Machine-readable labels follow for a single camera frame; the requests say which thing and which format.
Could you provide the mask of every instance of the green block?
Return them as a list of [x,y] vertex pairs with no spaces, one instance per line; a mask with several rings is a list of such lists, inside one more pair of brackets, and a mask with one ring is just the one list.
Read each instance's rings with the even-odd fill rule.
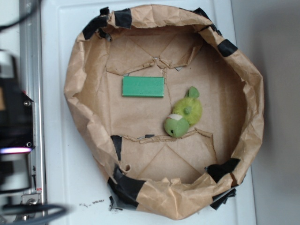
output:
[[149,76],[125,76],[123,78],[124,97],[164,97],[165,78]]

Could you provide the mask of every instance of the purple light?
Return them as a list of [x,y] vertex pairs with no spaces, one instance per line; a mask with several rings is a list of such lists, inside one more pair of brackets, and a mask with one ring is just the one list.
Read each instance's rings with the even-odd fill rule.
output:
[[3,148],[0,149],[0,154],[17,154],[31,152],[31,148]]

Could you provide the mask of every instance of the cable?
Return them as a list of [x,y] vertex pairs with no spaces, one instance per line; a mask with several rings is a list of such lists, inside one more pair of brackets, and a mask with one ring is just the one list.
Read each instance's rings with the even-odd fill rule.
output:
[[29,18],[30,16],[32,16],[38,9],[38,2],[41,3],[42,0],[37,0],[36,3],[34,4],[34,6],[31,8],[31,11],[23,16],[20,16],[20,18],[18,20],[16,20],[15,22],[12,22],[11,24],[8,24],[8,25],[2,25],[0,26],[0,33],[5,30],[5,29],[8,29],[10,27],[13,27],[19,23],[22,23],[24,22],[27,18]]
[[30,211],[35,210],[35,212],[53,210],[53,209],[59,209],[59,211],[49,214],[44,217],[29,219],[27,221],[16,221],[16,222],[12,222],[10,224],[5,224],[5,225],[43,225],[43,224],[49,223],[50,221],[52,221],[54,219],[64,216],[68,211],[67,208],[60,206],[60,205],[54,205],[54,204],[32,205],[32,206],[29,206],[29,209],[30,209]]

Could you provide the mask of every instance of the green plush toy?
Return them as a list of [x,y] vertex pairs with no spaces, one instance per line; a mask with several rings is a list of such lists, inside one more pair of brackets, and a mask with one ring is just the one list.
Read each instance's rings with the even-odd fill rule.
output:
[[198,97],[197,88],[191,87],[186,96],[174,105],[172,114],[165,120],[164,127],[168,135],[182,137],[190,126],[199,121],[202,116],[202,105]]

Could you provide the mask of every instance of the metal frame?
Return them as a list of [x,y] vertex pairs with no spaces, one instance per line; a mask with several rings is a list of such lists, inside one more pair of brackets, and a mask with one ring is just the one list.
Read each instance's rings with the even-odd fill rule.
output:
[[[20,15],[30,12],[39,0],[19,0]],[[21,88],[34,101],[33,129],[35,149],[29,154],[29,171],[32,177],[32,188],[24,195],[37,196],[36,202],[45,203],[46,175],[45,149],[43,128],[43,100],[42,100],[42,43],[41,43],[41,15],[38,10],[33,16],[20,24],[20,83]]]

